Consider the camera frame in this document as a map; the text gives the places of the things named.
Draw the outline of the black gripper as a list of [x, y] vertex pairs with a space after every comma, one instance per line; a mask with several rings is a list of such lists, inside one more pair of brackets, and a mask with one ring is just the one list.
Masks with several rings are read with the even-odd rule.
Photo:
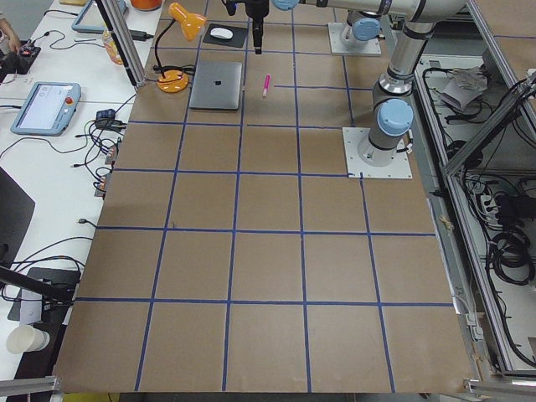
[[[229, 16], [236, 14], [237, 6], [233, 0], [225, 0]], [[264, 18], [268, 15], [268, 0], [245, 0], [245, 11], [252, 18], [252, 38], [255, 54], [262, 54]]]

